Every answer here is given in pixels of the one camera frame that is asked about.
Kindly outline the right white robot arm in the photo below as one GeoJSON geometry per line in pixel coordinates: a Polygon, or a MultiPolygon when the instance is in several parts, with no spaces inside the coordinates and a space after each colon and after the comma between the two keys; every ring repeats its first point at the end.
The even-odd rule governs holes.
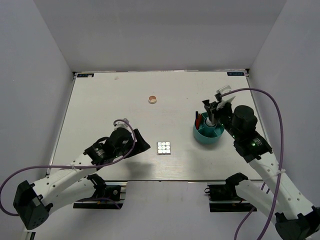
{"type": "Polygon", "coordinates": [[[314,206],[294,185],[275,159],[273,152],[256,125],[254,110],[246,105],[232,108],[231,101],[203,101],[207,121],[217,124],[233,138],[236,152],[260,175],[273,196],[256,187],[247,176],[236,173],[225,180],[226,195],[245,199],[264,213],[283,240],[304,240],[320,229],[320,209],[314,206]]]}

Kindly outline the white lotion bottle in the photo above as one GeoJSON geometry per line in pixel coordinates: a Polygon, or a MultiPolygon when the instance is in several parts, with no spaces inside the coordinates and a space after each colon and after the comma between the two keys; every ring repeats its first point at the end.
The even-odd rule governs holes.
{"type": "Polygon", "coordinates": [[[209,128],[214,128],[217,124],[214,122],[211,122],[210,119],[207,117],[204,121],[205,125],[209,128]]]}

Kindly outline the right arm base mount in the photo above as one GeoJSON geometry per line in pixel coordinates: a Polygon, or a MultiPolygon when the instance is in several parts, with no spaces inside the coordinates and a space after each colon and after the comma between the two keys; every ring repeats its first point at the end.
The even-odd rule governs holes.
{"type": "Polygon", "coordinates": [[[248,201],[232,195],[224,184],[209,184],[204,193],[208,196],[211,213],[244,213],[253,208],[248,201]]]}

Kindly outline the black squeeze tube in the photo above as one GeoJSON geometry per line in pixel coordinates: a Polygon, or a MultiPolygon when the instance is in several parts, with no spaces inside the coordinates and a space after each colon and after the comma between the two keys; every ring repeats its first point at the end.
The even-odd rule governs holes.
{"type": "Polygon", "coordinates": [[[208,114],[208,119],[211,122],[211,125],[215,125],[216,124],[215,111],[214,110],[210,111],[210,113],[208,114]]]}

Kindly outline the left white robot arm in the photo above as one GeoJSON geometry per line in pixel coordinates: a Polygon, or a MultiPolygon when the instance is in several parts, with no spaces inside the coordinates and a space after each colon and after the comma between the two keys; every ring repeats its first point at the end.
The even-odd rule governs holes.
{"type": "Polygon", "coordinates": [[[99,138],[73,160],[67,169],[60,168],[33,183],[23,181],[17,187],[13,207],[27,230],[42,225],[60,208],[87,200],[116,200],[114,190],[106,185],[98,171],[121,157],[130,158],[150,149],[138,129],[115,129],[110,136],[99,138]]]}

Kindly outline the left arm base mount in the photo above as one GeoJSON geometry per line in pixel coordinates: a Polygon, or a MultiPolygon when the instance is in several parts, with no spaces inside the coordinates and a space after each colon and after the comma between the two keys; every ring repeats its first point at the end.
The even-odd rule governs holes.
{"type": "Polygon", "coordinates": [[[126,182],[105,182],[105,190],[95,193],[87,200],[73,203],[74,209],[86,210],[120,210],[126,198],[126,182]]]}

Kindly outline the clear eyeshadow palette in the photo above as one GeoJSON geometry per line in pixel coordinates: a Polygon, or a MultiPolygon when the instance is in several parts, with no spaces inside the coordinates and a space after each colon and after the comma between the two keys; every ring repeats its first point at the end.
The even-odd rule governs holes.
{"type": "Polygon", "coordinates": [[[171,143],[169,141],[157,142],[157,155],[170,155],[172,153],[171,143]]]}

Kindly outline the red lip gloss tube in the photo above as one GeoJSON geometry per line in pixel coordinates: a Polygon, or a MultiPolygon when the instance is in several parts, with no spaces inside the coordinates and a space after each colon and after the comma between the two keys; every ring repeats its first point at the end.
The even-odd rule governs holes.
{"type": "Polygon", "coordinates": [[[199,130],[200,126],[201,126],[201,123],[202,123],[202,115],[201,114],[198,114],[198,116],[196,117],[195,119],[195,128],[197,130],[199,130]]]}

